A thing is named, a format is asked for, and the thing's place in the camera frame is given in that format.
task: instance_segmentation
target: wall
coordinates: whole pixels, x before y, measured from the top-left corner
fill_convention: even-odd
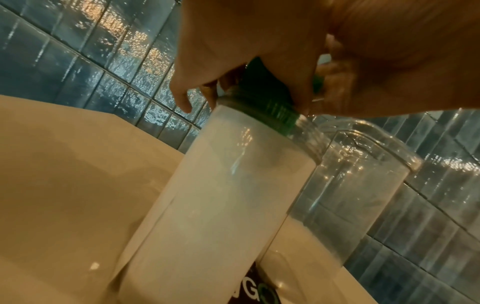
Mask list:
[[[179,22],[174,0],[0,0],[0,94],[113,113],[185,153],[210,109],[169,92]],[[379,303],[480,303],[480,111],[371,121],[425,164],[346,267]]]

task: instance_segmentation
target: hand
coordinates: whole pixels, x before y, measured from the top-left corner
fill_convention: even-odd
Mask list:
[[[200,87],[211,108],[217,80],[235,84],[241,67],[259,56],[307,114],[312,78],[327,35],[322,0],[184,0],[175,74],[176,104],[189,113],[187,90]]]
[[[323,99],[311,114],[374,117],[480,107],[475,0],[334,0]]]

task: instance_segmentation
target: white speck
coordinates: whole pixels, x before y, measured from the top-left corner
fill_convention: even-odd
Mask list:
[[[100,264],[97,262],[93,262],[93,264],[90,266],[90,270],[97,270],[100,267]]]

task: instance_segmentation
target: beige surface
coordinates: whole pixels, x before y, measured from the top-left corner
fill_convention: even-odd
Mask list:
[[[114,115],[4,96],[0,145],[0,304],[110,302],[116,261],[183,155]],[[374,303],[345,269],[337,282]]]

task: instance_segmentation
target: green lid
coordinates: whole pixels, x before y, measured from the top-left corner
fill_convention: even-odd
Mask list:
[[[319,92],[322,86],[323,79],[315,76],[313,92]],[[286,85],[267,70],[259,57],[247,65],[238,87],[231,89],[229,95],[241,101],[241,104],[234,106],[235,108],[283,135],[290,132],[300,117]]]

